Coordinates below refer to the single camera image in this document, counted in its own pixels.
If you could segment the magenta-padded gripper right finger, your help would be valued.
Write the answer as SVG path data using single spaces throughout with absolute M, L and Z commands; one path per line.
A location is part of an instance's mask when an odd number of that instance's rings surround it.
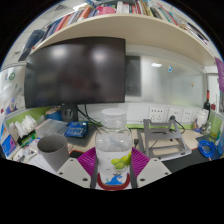
M 141 151 L 132 149 L 130 180 L 133 188 L 143 187 L 170 174 L 158 158 L 149 158 Z

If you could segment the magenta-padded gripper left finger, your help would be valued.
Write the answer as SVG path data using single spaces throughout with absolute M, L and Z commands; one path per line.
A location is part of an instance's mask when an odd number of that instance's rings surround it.
M 57 171 L 57 175 L 83 188 L 94 189 L 97 171 L 96 151 L 92 148 L 78 158 L 69 158 Z

